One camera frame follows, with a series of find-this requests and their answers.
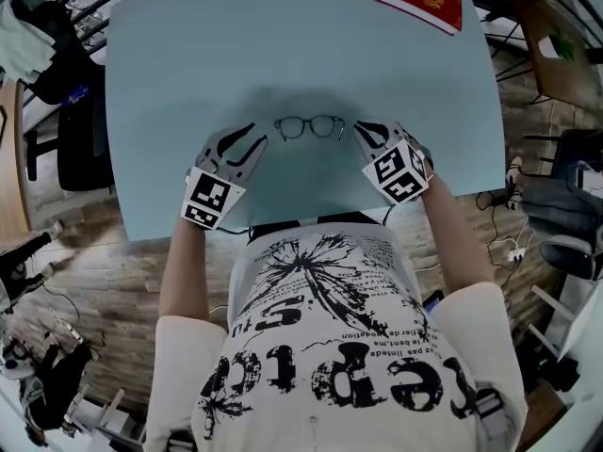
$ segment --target t-shirt sleeve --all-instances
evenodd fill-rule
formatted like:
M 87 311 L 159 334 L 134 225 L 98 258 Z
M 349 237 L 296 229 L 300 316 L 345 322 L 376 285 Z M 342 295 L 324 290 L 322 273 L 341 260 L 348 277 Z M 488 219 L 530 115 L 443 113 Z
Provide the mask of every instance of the t-shirt sleeve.
M 162 316 L 155 332 L 155 372 L 145 452 L 163 452 L 175 430 L 190 429 L 202 385 L 220 357 L 226 331 L 212 323 Z
M 443 299 L 433 317 L 476 382 L 485 449 L 515 450 L 528 405 L 502 291 L 474 284 Z

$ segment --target floor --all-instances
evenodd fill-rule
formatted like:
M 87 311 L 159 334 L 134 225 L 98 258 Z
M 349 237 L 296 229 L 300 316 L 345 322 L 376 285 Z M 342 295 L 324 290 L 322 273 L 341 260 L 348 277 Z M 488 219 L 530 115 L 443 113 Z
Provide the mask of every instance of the floor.
M 499 72 L 513 63 L 513 57 L 500 53 L 495 60 L 495 70 Z M 522 155 L 526 171 L 539 171 L 543 167 L 539 156 L 552 155 L 554 145 L 547 148 L 542 142 L 525 141 L 525 134 L 558 136 L 567 128 L 597 127 L 596 116 L 571 105 L 551 101 L 529 106 L 528 102 L 537 94 L 530 74 L 503 82 L 499 93 L 507 158 Z M 45 126 L 49 136 L 53 129 L 52 122 Z M 39 159 L 39 180 L 30 183 L 30 191 L 38 208 L 69 197 L 58 186 L 55 153 Z M 481 196 L 480 205 L 484 206 L 488 199 L 487 194 Z M 492 208 L 480 211 L 475 195 L 459 198 L 459 202 L 481 242 L 493 240 L 496 230 Z M 383 211 L 372 216 L 382 217 Z M 97 331 L 102 330 L 105 345 L 100 349 L 100 359 L 89 365 L 85 375 L 90 396 L 108 402 L 122 387 L 124 407 L 144 413 L 153 378 L 158 292 L 170 240 L 129 243 L 115 196 L 55 218 L 64 222 L 65 233 L 38 252 L 30 267 L 37 271 L 46 263 L 59 262 L 57 274 L 47 283 L 47 290 L 24 297 L 14 315 L 3 316 L 3 328 L 25 340 L 38 356 L 46 348 L 43 335 L 47 330 L 53 330 L 67 349 L 73 346 L 69 335 L 55 325 L 51 307 L 98 348 L 102 342 Z M 496 271 L 497 282 L 503 286 L 508 300 L 513 338 L 519 341 L 528 323 L 544 326 L 550 316 L 546 306 L 530 292 L 530 286 L 538 283 L 554 293 L 559 276 L 540 259 L 539 238 L 523 227 L 524 218 L 520 213 L 501 206 L 496 209 L 495 219 L 499 239 L 512 237 L 521 247 L 529 245 L 521 266 L 513 273 L 500 266 Z M 387 225 L 396 232 L 413 259 L 424 297 L 443 289 L 440 269 L 434 267 L 438 260 L 431 231 L 420 202 L 397 207 Z M 230 270 L 236 250 L 243 243 L 242 236 L 207 235 L 207 280 L 212 308 L 227 303 Z M 493 244 L 494 262 L 502 260 L 512 248 L 511 241 Z M 223 325 L 224 310 L 217 310 L 213 318 Z

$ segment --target light blue tabletop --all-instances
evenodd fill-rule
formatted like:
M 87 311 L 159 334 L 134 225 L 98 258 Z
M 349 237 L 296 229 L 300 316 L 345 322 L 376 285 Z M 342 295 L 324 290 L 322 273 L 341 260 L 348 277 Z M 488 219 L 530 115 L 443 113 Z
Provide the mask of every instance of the light blue tabletop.
M 211 133 L 257 122 L 269 144 L 222 226 L 384 207 L 361 172 L 362 116 L 394 119 L 432 150 L 456 195 L 502 187 L 497 84 L 471 0 L 456 36 L 374 0 L 124 0 L 111 13 L 106 112 L 131 240 L 171 234 L 184 175 Z M 273 121 L 331 114 L 341 141 Z

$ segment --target sneaker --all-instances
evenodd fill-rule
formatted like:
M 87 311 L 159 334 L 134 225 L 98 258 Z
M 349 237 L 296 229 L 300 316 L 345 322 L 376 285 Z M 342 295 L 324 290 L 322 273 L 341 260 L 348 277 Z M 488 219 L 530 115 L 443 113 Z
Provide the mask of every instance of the sneaker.
M 517 184 L 517 176 L 521 174 L 521 166 L 523 164 L 523 160 L 521 157 L 514 157 L 507 169 L 507 173 L 505 174 L 505 181 L 510 185 Z
M 55 221 L 55 224 L 53 224 L 53 227 L 50 228 L 50 231 L 48 232 L 48 234 L 50 235 L 50 239 L 57 239 L 58 236 L 63 232 L 63 223 L 60 221 Z
M 44 277 L 45 280 L 48 280 L 54 274 L 55 274 L 55 267 L 52 263 L 49 263 L 48 265 L 46 265 L 44 267 L 44 269 L 41 271 L 41 275 Z
M 519 203 L 521 203 L 521 191 L 519 189 L 514 189 L 511 197 L 507 200 L 507 207 L 511 211 L 516 211 L 519 209 Z

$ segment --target eyeglass frame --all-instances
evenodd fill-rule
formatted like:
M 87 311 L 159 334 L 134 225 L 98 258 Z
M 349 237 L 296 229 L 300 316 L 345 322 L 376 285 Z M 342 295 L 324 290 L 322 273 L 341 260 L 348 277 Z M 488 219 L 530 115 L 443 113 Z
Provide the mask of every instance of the eyeglass frame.
M 328 117 L 329 119 L 333 119 L 333 129 L 326 136 L 321 136 L 320 134 L 317 134 L 317 132 L 314 130 L 314 126 L 312 125 L 312 119 L 315 119 L 317 117 Z M 300 134 L 298 136 L 296 136 L 296 137 L 288 137 L 283 132 L 283 129 L 281 128 L 281 122 L 285 121 L 287 119 L 299 119 L 301 121 L 301 132 L 300 132 Z M 301 118 L 299 116 L 287 116 L 287 117 L 283 117 L 282 119 L 278 119 L 278 120 L 274 121 L 274 127 L 276 128 L 276 130 L 279 132 L 279 134 L 283 138 L 283 141 L 286 142 L 287 139 L 298 139 L 298 138 L 300 138 L 302 136 L 302 134 L 303 134 L 303 131 L 305 131 L 305 124 L 306 123 L 310 124 L 310 131 L 312 131 L 312 134 L 314 134 L 316 137 L 322 137 L 322 138 L 330 137 L 331 134 L 334 132 L 334 130 L 335 130 L 335 124 L 338 121 L 341 122 L 341 129 L 339 129 L 339 136 L 337 137 L 337 140 L 341 140 L 341 137 L 343 136 L 343 131 L 346 128 L 346 122 L 343 119 L 341 119 L 340 117 L 330 116 L 328 114 L 318 114 L 317 116 L 311 117 L 310 119 L 303 119 L 303 118 Z

